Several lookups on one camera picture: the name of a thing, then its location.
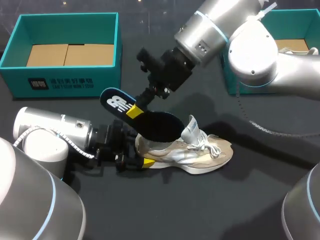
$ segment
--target cable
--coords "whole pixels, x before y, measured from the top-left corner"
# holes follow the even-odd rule
[[[45,128],[45,127],[41,127],[41,126],[32,126],[29,129],[27,129],[26,131],[24,131],[19,137],[18,139],[14,142],[13,146],[18,147],[18,145],[21,143],[21,141],[23,139],[25,139],[26,136],[28,136],[30,133],[32,133],[35,130],[39,130],[39,129],[44,129],[47,131],[53,131],[56,134],[58,134],[61,138],[63,138],[63,140],[65,140],[71,147],[73,147],[79,154],[81,154],[82,156],[88,158],[88,159],[93,159],[95,158],[94,155],[91,155],[89,153],[86,153],[84,151],[82,151],[77,145],[75,145],[65,134],[63,134],[60,130],[55,129],[55,128]]]
[[[255,128],[261,130],[262,132],[265,132],[270,135],[278,136],[278,137],[287,137],[287,138],[311,138],[311,137],[320,137],[320,133],[308,133],[308,134],[290,134],[290,133],[282,133],[277,131],[272,131],[269,129],[264,128],[263,126],[260,126],[256,122],[249,119],[245,108],[243,107],[241,101],[240,101],[240,83],[237,80],[236,81],[236,98],[239,104],[239,107],[242,112],[242,116],[245,120],[247,120],[251,125],[253,125]]]

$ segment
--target black table surface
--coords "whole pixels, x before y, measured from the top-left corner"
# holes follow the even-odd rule
[[[123,39],[124,91],[139,94],[147,83],[136,53],[145,46],[155,55],[174,46],[171,35]],[[287,133],[320,132],[320,103],[295,96],[241,98],[248,115],[266,128]],[[18,110],[33,107],[110,124],[114,117],[98,99],[12,100],[0,80],[0,136],[13,142]],[[167,100],[150,106],[185,123],[196,117],[208,134],[233,143],[223,168],[190,175],[178,168],[117,173],[112,164],[87,169],[75,163],[68,183],[87,213],[86,240],[100,239],[284,239],[281,204],[286,193],[318,160],[319,138],[271,136],[241,118],[237,99],[226,92],[219,59],[196,68]]]

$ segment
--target white sneaker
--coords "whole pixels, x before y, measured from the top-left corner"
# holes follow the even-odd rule
[[[207,136],[190,115],[181,138],[174,142],[149,141],[140,134],[135,139],[137,153],[153,160],[151,169],[178,167],[190,174],[204,174],[221,168],[233,156],[231,143],[215,135]]]

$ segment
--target black insole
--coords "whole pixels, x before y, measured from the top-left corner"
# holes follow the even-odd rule
[[[181,137],[184,124],[167,112],[146,111],[134,119],[135,130],[144,138],[161,143],[170,143]]]

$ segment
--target teal storage box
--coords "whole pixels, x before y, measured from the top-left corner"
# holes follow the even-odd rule
[[[113,45],[111,64],[27,66],[33,46],[63,44]],[[121,62],[118,13],[25,14],[4,51],[0,74],[14,98],[99,97],[105,88],[120,88]]]
[[[277,40],[304,40],[307,47],[320,50],[320,13],[317,9],[272,10],[261,21]],[[228,49],[221,55],[227,91],[237,93],[237,76],[228,63]],[[241,94],[263,93],[263,87],[247,87],[239,84]]]

